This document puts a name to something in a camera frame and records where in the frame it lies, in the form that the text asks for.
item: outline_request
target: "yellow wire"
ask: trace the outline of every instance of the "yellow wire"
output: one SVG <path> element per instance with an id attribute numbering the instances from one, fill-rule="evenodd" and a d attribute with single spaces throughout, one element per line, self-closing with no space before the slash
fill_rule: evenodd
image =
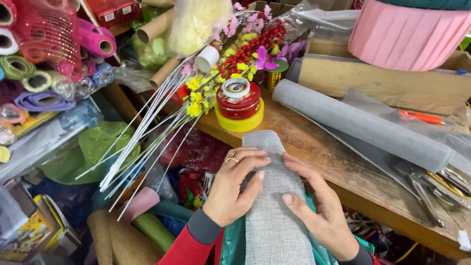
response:
<path id="1" fill-rule="evenodd" d="M 393 264 L 397 264 L 397 263 L 401 262 L 405 257 L 407 257 L 407 255 L 409 255 L 409 254 L 412 252 L 412 250 L 413 250 L 415 247 L 417 247 L 418 244 L 419 244 L 419 243 L 417 243 L 417 242 L 414 243 L 414 244 L 411 246 L 411 248 L 409 248 L 409 250 L 408 250 L 406 253 L 404 253 L 404 255 L 402 255 L 402 257 L 398 258 L 395 262 L 393 262 Z"/>
<path id="2" fill-rule="evenodd" d="M 452 186 L 452 185 L 446 183 L 441 177 L 437 176 L 437 174 L 432 173 L 428 170 L 427 170 L 427 173 L 429 174 L 430 177 L 432 177 L 432 179 L 434 179 L 438 183 L 442 184 L 447 190 L 451 191 L 456 196 L 458 196 L 460 198 L 463 198 L 463 199 L 471 199 L 471 197 L 465 196 L 463 194 L 463 192 L 461 190 L 459 190 L 458 188 L 456 188 L 455 186 Z"/>

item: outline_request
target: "hand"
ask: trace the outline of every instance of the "hand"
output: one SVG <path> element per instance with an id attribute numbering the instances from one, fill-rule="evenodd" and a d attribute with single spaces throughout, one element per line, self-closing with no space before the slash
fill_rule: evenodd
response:
<path id="1" fill-rule="evenodd" d="M 220 227 L 232 224 L 252 207 L 255 197 L 262 190 L 265 171 L 255 173 L 243 193 L 240 193 L 240 185 L 254 168 L 271 163 L 271 159 L 265 157 L 267 153 L 264 150 L 249 147 L 230 150 L 224 161 L 234 152 L 239 163 L 229 160 L 222 164 L 203 205 L 205 214 Z"/>
<path id="2" fill-rule="evenodd" d="M 297 158 L 287 153 L 282 158 L 287 168 L 306 178 L 311 184 L 316 213 L 301 198 L 290 192 L 283 195 L 284 203 L 304 222 L 319 244 L 329 250 L 338 261 L 354 259 L 360 245 L 345 221 L 342 205 L 335 191 L 317 171 Z"/>

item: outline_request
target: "gold wire spool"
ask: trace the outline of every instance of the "gold wire spool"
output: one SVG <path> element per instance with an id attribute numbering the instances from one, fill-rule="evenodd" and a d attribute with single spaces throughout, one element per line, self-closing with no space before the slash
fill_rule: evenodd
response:
<path id="1" fill-rule="evenodd" d="M 281 81 L 282 79 L 282 74 L 281 73 L 272 73 L 269 71 L 265 71 L 265 74 L 267 75 L 265 78 L 265 88 L 273 91 L 275 90 L 276 85 Z"/>
<path id="2" fill-rule="evenodd" d="M 471 199 L 471 197 L 467 197 L 463 194 L 463 192 L 461 190 L 459 190 L 457 187 L 453 186 L 453 185 L 450 185 L 448 184 L 445 180 L 443 180 L 443 178 L 441 178 L 440 176 L 438 176 L 437 174 L 435 173 L 432 173 L 430 171 L 427 170 L 427 174 L 432 177 L 432 179 L 436 180 L 438 183 L 442 184 L 447 190 L 451 191 L 453 194 L 455 194 L 456 196 L 458 197 L 461 197 L 463 199 Z"/>

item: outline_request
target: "red tin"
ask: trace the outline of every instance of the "red tin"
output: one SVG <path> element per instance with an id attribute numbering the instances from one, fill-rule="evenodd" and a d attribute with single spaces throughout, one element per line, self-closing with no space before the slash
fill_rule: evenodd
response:
<path id="1" fill-rule="evenodd" d="M 231 120 L 245 120 L 257 113 L 260 107 L 260 88 L 250 82 L 250 91 L 241 98 L 230 98 L 224 94 L 222 88 L 218 90 L 216 99 L 221 114 Z"/>

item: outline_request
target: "wooden table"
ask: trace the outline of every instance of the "wooden table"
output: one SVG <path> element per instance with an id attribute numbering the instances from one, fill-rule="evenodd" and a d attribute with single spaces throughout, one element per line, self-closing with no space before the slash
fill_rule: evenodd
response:
<path id="1" fill-rule="evenodd" d="M 434 226 L 406 189 L 321 128 L 273 101 L 269 92 L 264 91 L 262 97 L 264 119 L 254 131 L 275 131 L 289 154 L 322 172 L 342 204 L 449 258 L 467 257 L 457 237 L 459 230 L 471 235 L 471 213 L 448 213 L 432 199 L 446 228 Z M 245 133 L 222 129 L 214 111 L 202 116 L 196 127 L 233 147 L 242 146 Z"/>

